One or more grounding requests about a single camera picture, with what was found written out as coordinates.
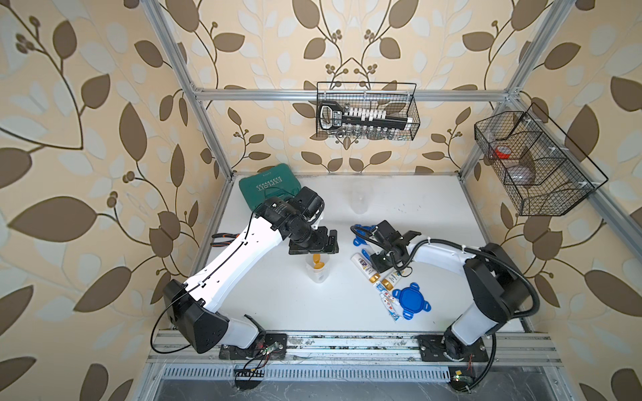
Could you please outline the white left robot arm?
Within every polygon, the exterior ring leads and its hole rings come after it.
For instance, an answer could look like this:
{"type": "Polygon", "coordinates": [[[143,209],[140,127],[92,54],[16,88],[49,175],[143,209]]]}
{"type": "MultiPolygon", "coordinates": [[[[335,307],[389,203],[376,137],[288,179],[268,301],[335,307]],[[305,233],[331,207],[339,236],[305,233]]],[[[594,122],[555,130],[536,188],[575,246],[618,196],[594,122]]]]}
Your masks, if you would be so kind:
{"type": "Polygon", "coordinates": [[[246,228],[204,269],[184,282],[172,279],[165,285],[162,315],[199,354],[217,345],[254,350],[262,327],[251,317],[226,317],[219,309],[241,279],[282,242],[295,256],[338,253],[337,232],[318,224],[324,207],[324,200],[308,187],[287,200],[264,200],[246,228]]]}

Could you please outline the toothpaste tube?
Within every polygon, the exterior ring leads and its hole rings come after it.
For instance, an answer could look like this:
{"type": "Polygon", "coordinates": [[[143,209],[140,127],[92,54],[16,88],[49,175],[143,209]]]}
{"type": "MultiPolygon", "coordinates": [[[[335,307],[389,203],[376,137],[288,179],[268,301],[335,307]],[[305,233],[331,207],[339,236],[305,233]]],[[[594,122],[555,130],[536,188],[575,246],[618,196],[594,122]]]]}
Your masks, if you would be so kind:
{"type": "Polygon", "coordinates": [[[394,304],[390,301],[384,293],[380,294],[381,302],[385,306],[386,311],[391,316],[391,318],[396,322],[401,316],[396,312],[394,304]]]}

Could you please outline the white bottle angled gold cap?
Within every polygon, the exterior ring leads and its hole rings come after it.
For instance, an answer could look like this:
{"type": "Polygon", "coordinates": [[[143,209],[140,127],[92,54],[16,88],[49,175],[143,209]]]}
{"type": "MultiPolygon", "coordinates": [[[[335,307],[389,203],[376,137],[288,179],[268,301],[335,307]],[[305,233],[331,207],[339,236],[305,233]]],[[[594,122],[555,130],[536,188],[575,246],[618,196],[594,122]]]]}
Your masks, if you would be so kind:
{"type": "Polygon", "coordinates": [[[398,284],[399,280],[402,279],[402,276],[399,272],[391,272],[387,276],[381,279],[381,285],[389,292],[392,292],[395,286],[398,284]]]}

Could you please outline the blue lid front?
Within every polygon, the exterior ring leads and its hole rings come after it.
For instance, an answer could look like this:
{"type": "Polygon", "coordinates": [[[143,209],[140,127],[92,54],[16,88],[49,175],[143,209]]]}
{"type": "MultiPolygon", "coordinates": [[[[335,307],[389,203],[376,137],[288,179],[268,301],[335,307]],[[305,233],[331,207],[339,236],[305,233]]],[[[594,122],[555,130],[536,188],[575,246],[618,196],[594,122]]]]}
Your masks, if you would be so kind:
{"type": "Polygon", "coordinates": [[[431,304],[426,301],[416,282],[412,282],[409,287],[395,289],[392,295],[399,302],[402,316],[406,320],[412,320],[420,312],[431,312],[431,304]]]}

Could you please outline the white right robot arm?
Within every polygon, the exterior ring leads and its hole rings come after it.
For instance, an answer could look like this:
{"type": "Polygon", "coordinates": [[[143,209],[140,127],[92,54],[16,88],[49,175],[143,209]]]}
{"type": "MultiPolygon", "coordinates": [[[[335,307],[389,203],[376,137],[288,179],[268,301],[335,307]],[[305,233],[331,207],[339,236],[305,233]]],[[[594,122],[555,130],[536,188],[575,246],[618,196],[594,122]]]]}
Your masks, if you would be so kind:
{"type": "Polygon", "coordinates": [[[538,291],[500,245],[473,248],[431,237],[413,244],[419,235],[400,234],[379,224],[358,237],[381,249],[370,257],[378,271],[403,272],[413,262],[421,262],[466,277],[473,304],[443,334],[442,349],[449,359],[463,359],[481,338],[495,334],[515,318],[532,317],[539,311],[538,291]]]}

